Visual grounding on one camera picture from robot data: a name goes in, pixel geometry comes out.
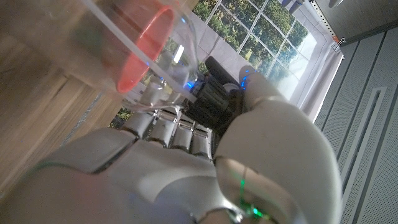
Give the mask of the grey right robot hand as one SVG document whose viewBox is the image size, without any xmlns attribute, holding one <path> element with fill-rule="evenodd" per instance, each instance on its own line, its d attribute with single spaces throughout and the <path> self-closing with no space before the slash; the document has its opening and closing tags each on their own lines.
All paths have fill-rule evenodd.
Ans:
<svg viewBox="0 0 398 224">
<path fill-rule="evenodd" d="M 144 140 L 146 114 L 41 160 L 1 203 L 2 223 L 338 223 L 341 179 L 322 132 L 250 66 L 214 156 Z"/>
</svg>

